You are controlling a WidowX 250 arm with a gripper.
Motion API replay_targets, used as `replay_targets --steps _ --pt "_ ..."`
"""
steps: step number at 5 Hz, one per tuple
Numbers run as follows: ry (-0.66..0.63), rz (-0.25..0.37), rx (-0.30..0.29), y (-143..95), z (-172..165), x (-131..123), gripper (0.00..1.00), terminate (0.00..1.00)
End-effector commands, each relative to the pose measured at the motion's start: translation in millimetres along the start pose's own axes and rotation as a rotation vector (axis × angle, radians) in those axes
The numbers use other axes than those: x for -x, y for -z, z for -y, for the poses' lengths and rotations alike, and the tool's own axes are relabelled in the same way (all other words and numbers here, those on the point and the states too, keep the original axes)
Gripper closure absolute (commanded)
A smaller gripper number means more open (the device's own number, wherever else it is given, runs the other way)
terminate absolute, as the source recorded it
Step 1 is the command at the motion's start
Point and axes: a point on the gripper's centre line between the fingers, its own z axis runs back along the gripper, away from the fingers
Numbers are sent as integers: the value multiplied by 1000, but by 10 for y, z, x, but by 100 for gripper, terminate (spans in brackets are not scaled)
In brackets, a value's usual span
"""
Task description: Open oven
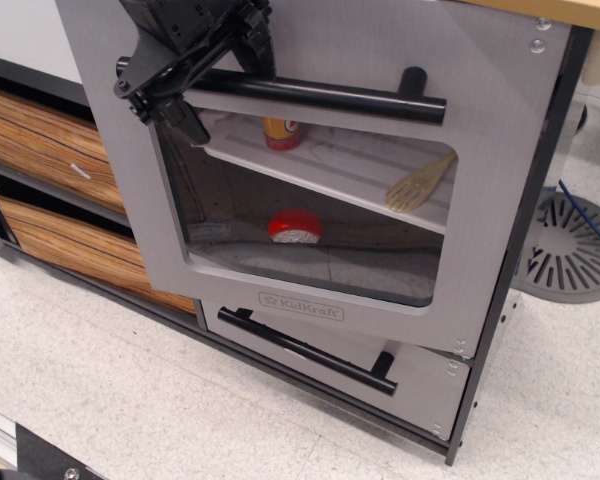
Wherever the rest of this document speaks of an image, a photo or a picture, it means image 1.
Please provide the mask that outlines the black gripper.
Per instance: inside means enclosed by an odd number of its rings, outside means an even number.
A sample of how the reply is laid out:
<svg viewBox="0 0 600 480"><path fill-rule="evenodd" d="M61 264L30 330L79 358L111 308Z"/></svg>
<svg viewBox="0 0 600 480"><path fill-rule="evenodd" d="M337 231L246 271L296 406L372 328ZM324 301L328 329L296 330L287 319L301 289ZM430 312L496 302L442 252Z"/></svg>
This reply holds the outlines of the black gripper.
<svg viewBox="0 0 600 480"><path fill-rule="evenodd" d="M254 75L275 75L268 1L123 1L138 40L121 58L117 97L144 123L164 120L190 144L210 135L181 95L228 52Z"/></svg>

